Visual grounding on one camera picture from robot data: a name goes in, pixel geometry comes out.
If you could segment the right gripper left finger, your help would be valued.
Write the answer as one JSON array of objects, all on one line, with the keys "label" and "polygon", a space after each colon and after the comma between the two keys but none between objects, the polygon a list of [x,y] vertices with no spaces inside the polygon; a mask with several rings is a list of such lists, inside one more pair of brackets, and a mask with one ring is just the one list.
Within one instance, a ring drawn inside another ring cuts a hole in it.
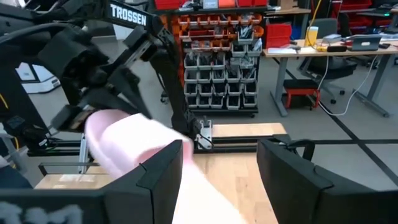
[{"label": "right gripper left finger", "polygon": [[182,179],[182,141],[175,140],[104,189],[104,222],[171,224]]}]

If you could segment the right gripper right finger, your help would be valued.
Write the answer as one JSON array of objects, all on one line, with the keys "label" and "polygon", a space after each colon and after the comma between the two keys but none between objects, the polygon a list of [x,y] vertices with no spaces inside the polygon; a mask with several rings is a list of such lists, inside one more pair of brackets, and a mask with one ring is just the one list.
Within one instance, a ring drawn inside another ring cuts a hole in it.
[{"label": "right gripper right finger", "polygon": [[314,223],[322,190],[333,186],[316,165],[269,140],[258,142],[257,164],[278,223]]}]

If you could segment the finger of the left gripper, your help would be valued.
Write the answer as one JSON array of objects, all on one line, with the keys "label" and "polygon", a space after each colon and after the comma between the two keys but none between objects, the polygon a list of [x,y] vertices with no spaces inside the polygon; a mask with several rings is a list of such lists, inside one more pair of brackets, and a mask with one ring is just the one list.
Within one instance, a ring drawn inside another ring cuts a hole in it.
[{"label": "finger of the left gripper", "polygon": [[108,90],[89,90],[81,99],[81,107],[90,105],[98,110],[113,109],[125,113],[138,113],[139,111]]},{"label": "finger of the left gripper", "polygon": [[128,113],[142,113],[145,117],[152,119],[139,89],[140,78],[127,67],[118,67],[108,79],[115,89],[124,96],[129,105]]}]

